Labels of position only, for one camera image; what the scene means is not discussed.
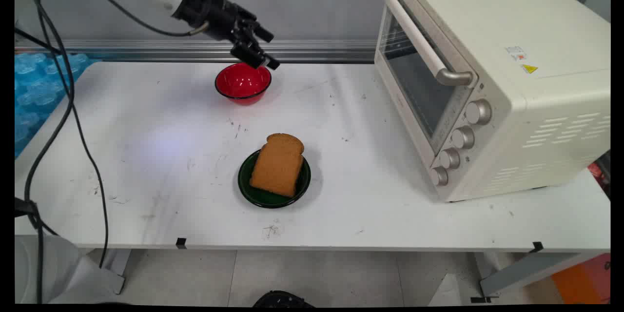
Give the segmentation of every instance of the toast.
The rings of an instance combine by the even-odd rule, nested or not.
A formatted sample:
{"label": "toast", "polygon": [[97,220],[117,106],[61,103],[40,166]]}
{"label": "toast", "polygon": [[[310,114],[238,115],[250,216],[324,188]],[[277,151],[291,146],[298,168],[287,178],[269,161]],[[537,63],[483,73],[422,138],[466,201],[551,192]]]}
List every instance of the toast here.
{"label": "toast", "polygon": [[294,188],[303,165],[303,143],[289,134],[271,134],[260,149],[249,184],[274,194],[294,197]]}

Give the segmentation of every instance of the gray floor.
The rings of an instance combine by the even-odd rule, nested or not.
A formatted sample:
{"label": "gray floor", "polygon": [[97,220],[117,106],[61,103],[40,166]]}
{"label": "gray floor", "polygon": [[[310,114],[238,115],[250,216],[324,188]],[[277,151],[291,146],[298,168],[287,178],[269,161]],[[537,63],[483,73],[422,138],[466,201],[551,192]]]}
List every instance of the gray floor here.
{"label": "gray floor", "polygon": [[[447,273],[457,276],[462,303],[470,305],[479,296],[471,253],[132,250],[120,299],[244,307],[269,290],[286,290],[316,307],[426,306]],[[493,300],[526,303],[561,303],[552,279]]]}

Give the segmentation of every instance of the oven knob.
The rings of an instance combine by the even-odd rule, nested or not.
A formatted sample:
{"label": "oven knob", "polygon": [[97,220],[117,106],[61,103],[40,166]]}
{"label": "oven knob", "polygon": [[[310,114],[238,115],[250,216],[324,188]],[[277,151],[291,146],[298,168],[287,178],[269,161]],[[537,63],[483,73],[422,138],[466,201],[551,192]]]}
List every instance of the oven knob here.
{"label": "oven knob", "polygon": [[442,167],[435,167],[429,170],[429,176],[434,185],[443,186],[448,184],[449,176],[446,174],[446,170]]}
{"label": "oven knob", "polygon": [[459,153],[454,148],[448,148],[446,150],[442,150],[440,152],[440,164],[442,167],[446,168],[457,168],[459,167]]}
{"label": "oven knob", "polygon": [[466,119],[471,124],[485,125],[492,118],[492,108],[490,103],[484,99],[478,99],[477,101],[471,101],[466,106]]}
{"label": "oven knob", "polygon": [[455,129],[450,134],[450,142],[459,149],[470,149],[474,146],[474,132],[472,128],[463,126]]}

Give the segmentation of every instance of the oven door handle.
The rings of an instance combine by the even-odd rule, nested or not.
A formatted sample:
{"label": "oven door handle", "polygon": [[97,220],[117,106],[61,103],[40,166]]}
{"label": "oven door handle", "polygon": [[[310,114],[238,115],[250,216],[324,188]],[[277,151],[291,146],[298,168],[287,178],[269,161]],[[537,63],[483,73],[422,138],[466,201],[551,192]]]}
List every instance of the oven door handle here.
{"label": "oven door handle", "polygon": [[442,85],[469,85],[473,79],[472,72],[451,72],[440,57],[435,53],[433,48],[421,31],[416,27],[410,15],[405,11],[399,0],[384,0],[388,9],[399,22],[405,34],[408,35],[415,49],[423,58],[423,61],[435,76],[435,80]]}

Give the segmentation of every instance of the table surface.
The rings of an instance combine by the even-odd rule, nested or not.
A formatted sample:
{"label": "table surface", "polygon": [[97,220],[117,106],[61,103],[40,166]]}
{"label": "table surface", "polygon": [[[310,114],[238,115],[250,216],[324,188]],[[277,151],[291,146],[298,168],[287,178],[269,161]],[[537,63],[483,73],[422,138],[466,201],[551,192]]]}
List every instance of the table surface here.
{"label": "table surface", "polygon": [[[588,171],[570,183],[444,203],[437,199],[374,65],[284,64],[264,97],[219,95],[225,63],[95,63],[76,107],[103,178],[111,248],[610,251],[610,201]],[[67,99],[15,162],[23,198],[33,159]],[[273,133],[305,144],[312,182],[279,209],[247,202],[241,163]],[[45,155],[31,197],[80,247],[102,247],[101,189],[73,115]],[[33,234],[26,218],[15,234]]]}

